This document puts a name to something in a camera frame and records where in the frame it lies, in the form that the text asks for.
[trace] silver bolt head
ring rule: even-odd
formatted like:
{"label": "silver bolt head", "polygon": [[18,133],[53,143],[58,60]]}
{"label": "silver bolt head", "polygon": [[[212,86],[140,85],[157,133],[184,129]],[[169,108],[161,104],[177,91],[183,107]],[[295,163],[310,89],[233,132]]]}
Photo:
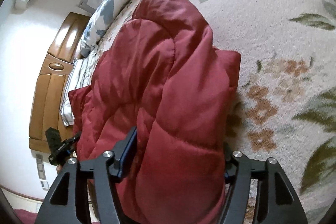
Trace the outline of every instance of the silver bolt head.
{"label": "silver bolt head", "polygon": [[104,156],[105,158],[110,158],[110,157],[112,157],[112,155],[113,155],[113,153],[112,153],[111,151],[105,151],[105,152],[103,153],[103,156]]}
{"label": "silver bolt head", "polygon": [[240,158],[243,155],[243,153],[241,153],[240,151],[234,151],[232,154],[236,158]]}
{"label": "silver bolt head", "polygon": [[76,158],[70,158],[70,159],[68,159],[68,163],[69,164],[75,164],[76,162],[77,162]]}
{"label": "silver bolt head", "polygon": [[276,164],[278,161],[275,158],[268,158],[270,164]]}

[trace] red puffer jacket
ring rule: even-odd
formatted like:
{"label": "red puffer jacket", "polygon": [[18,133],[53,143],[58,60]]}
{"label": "red puffer jacket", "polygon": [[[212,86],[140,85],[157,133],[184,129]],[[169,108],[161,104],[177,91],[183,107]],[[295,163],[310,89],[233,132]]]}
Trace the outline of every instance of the red puffer jacket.
{"label": "red puffer jacket", "polygon": [[212,46],[188,0],[142,0],[100,58],[90,86],[71,91],[79,160],[137,126],[137,155],[117,186],[142,224],[209,224],[224,201],[222,140],[240,54]]}

